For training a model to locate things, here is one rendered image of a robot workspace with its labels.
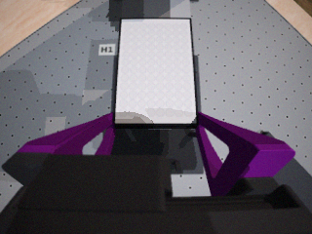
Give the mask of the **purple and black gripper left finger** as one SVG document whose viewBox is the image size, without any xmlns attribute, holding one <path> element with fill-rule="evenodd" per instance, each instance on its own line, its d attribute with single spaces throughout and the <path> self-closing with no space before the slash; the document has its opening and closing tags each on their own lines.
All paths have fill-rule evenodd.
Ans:
<svg viewBox="0 0 312 234">
<path fill-rule="evenodd" d="M 110 155 L 116 135 L 114 127 L 111 112 L 93 121 L 28 141 L 17 152 L 83 154 L 84 145 L 107 129 L 95 154 Z"/>
</svg>

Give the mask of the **grey plate hotel rack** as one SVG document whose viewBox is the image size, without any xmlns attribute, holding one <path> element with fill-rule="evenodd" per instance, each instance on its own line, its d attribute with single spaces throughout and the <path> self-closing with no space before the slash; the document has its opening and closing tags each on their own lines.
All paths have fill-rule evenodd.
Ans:
<svg viewBox="0 0 312 234">
<path fill-rule="evenodd" d="M 123 0 L 122 18 L 191 18 L 189 0 Z"/>
</svg>

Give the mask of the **dark grey rectangular plate with corner brackets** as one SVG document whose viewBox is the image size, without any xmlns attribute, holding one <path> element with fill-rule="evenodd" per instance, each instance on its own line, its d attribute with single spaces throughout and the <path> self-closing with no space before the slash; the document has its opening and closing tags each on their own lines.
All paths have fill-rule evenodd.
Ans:
<svg viewBox="0 0 312 234">
<path fill-rule="evenodd" d="M 312 213 L 312 176 L 293 158 L 274 176 L 278 184 L 286 184 Z"/>
</svg>

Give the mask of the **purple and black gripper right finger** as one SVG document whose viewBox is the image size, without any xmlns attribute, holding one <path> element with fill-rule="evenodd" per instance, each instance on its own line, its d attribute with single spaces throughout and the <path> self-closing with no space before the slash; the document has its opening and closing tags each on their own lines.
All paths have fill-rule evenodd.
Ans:
<svg viewBox="0 0 312 234">
<path fill-rule="evenodd" d="M 199 111 L 198 119 L 195 132 L 211 196 L 225 196 L 243 177 L 273 177 L 295 155 L 284 141 L 274 137 L 217 120 Z M 229 153 L 223 163 L 205 129 L 228 146 Z"/>
</svg>

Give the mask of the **grey perforated base plate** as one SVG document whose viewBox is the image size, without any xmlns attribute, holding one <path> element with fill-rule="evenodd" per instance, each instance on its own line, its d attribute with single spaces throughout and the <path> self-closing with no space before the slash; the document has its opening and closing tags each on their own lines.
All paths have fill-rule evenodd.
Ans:
<svg viewBox="0 0 312 234">
<path fill-rule="evenodd" d="M 23 186 L 1 168 L 21 147 L 111 112 L 122 4 L 80 0 L 0 57 L 0 213 Z M 312 176 L 312 44 L 266 0 L 190 1 L 190 16 L 202 113 L 270 132 Z M 173 197 L 211 196 L 205 169 L 171 176 Z"/>
</svg>

